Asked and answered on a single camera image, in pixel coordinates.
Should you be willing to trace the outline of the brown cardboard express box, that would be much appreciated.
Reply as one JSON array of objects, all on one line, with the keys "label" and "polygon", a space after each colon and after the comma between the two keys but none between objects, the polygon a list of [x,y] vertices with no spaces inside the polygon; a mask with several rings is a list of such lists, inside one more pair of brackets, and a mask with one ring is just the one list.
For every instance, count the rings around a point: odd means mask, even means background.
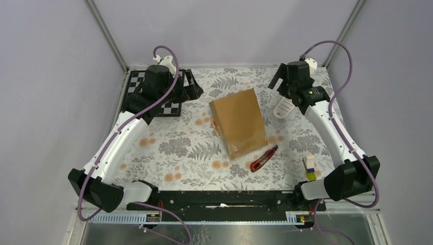
[{"label": "brown cardboard express box", "polygon": [[230,159],[260,150],[269,144],[253,88],[215,99],[209,106]]}]

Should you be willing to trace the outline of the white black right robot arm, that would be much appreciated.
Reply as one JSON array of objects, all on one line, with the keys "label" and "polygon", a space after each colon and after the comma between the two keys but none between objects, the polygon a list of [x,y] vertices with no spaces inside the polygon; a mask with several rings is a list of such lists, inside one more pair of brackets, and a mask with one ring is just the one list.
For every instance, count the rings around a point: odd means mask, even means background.
[{"label": "white black right robot arm", "polygon": [[335,113],[331,97],[323,87],[314,86],[306,61],[281,63],[268,88],[291,100],[312,123],[334,165],[334,170],[322,179],[296,186],[293,204],[297,209],[306,210],[316,199],[347,201],[376,189],[378,158],[368,156],[350,137]]}]

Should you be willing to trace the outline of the white bottle with label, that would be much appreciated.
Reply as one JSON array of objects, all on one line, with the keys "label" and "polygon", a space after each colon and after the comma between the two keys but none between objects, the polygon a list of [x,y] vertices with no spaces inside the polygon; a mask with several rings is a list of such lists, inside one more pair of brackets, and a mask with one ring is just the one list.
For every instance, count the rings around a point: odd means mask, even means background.
[{"label": "white bottle with label", "polygon": [[273,110],[273,114],[277,119],[286,118],[293,110],[295,105],[292,100],[283,97]]}]

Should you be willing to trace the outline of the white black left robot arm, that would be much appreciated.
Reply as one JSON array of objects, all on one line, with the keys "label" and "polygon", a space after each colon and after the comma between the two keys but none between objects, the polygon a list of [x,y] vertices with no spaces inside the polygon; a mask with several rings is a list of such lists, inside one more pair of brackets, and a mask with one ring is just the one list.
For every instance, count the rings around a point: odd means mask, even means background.
[{"label": "white black left robot arm", "polygon": [[130,202],[139,202],[147,210],[158,205],[156,186],[146,181],[116,183],[114,179],[133,141],[153,118],[179,116],[182,103],[197,100],[203,94],[192,71],[180,69],[170,94],[157,106],[137,116],[167,92],[173,78],[169,68],[163,65],[151,65],[145,71],[131,74],[133,91],[125,97],[112,132],[82,169],[73,168],[68,174],[69,182],[82,200],[105,212]]}]

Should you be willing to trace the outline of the red black utility knife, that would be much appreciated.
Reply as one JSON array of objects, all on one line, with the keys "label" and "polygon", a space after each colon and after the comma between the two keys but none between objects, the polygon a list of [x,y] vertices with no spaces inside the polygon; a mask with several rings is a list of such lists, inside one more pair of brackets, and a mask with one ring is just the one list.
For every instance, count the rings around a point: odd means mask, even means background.
[{"label": "red black utility knife", "polygon": [[250,164],[250,171],[254,173],[261,169],[274,156],[277,150],[278,145],[275,145],[271,149],[267,150],[260,158]]}]

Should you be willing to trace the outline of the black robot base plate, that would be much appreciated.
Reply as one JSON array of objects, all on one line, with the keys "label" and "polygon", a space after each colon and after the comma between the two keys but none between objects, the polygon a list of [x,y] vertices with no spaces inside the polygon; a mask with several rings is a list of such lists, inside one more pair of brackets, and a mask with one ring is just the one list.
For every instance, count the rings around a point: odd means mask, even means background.
[{"label": "black robot base plate", "polygon": [[150,205],[167,209],[184,222],[293,223],[290,214],[308,215],[316,201],[300,201],[291,191],[159,191]]}]

